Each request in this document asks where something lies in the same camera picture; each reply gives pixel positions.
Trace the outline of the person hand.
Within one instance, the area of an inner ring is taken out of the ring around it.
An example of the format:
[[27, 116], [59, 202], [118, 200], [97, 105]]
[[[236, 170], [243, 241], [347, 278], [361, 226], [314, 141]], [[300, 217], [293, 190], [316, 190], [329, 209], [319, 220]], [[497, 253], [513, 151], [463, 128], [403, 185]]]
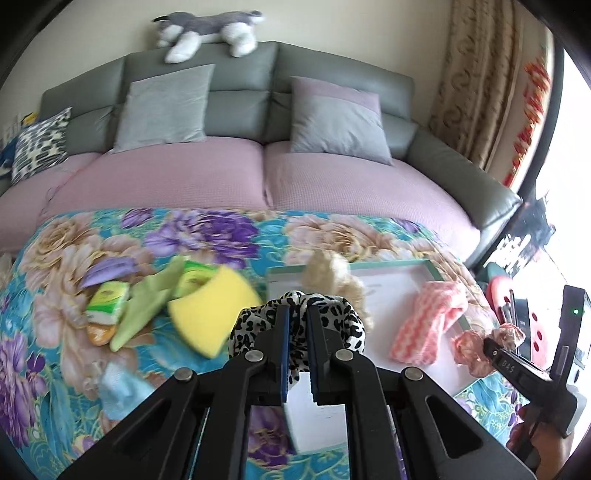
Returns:
[[[519, 439], [525, 426], [525, 417], [528, 413], [528, 405], [522, 406], [517, 415], [522, 420], [513, 426], [510, 432], [510, 437], [506, 443], [509, 450], [515, 450], [515, 444]], [[538, 450], [541, 458], [540, 465], [537, 469], [536, 476], [538, 479], [553, 479], [562, 469], [568, 460], [572, 444], [573, 436], [570, 435], [563, 438], [553, 425], [541, 423], [534, 433], [531, 442]]]

